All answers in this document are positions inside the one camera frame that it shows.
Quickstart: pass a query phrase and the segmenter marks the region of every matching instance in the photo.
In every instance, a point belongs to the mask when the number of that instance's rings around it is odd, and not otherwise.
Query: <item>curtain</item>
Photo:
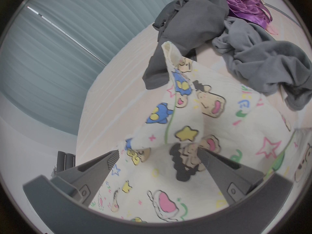
[[[0,48],[1,92],[34,119],[77,135],[97,75],[170,1],[28,1]]]

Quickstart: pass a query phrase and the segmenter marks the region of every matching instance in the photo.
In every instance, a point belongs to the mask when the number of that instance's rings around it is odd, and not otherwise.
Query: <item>blue cartoon outfit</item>
[[[167,117],[173,113],[173,110],[168,109],[167,106],[168,103],[158,104],[146,123],[166,124],[168,122]]]
[[[189,96],[192,93],[192,89],[185,78],[180,74],[180,72],[172,72],[172,74],[174,76],[176,92],[179,92],[182,96]]]

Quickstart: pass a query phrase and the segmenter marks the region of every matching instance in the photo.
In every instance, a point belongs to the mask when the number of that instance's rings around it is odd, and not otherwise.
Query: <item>folded fabric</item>
[[[312,66],[304,51],[291,42],[275,41],[259,25],[239,18],[227,17],[225,27],[212,43],[229,72],[265,95],[275,93],[281,84],[289,107],[303,109],[312,96]]]
[[[230,7],[229,16],[246,19],[266,29],[273,18],[261,0],[226,0]]]
[[[166,6],[161,15],[167,18],[158,16],[154,24],[160,26],[158,46],[143,75],[146,89],[161,87],[169,81],[161,48],[164,42],[173,42],[186,56],[190,50],[224,31],[224,19],[228,12],[226,0],[179,0]]]
[[[228,204],[198,146],[266,173],[293,133],[264,95],[182,57],[171,42],[162,49],[167,90],[119,144],[120,158],[91,204],[113,217],[164,223],[219,211]]]

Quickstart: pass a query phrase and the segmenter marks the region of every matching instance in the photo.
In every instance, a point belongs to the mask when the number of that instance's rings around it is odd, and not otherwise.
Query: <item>teal curtain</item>
[[[76,135],[97,75],[170,1],[30,0],[0,49],[1,92],[34,119]]]

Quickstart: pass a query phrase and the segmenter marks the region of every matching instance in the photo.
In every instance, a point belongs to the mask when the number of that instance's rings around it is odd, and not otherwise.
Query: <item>cartoon print blanket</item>
[[[162,101],[125,142],[92,209],[136,222],[174,222],[227,207],[198,146],[267,173],[293,134],[265,96],[162,45]]]

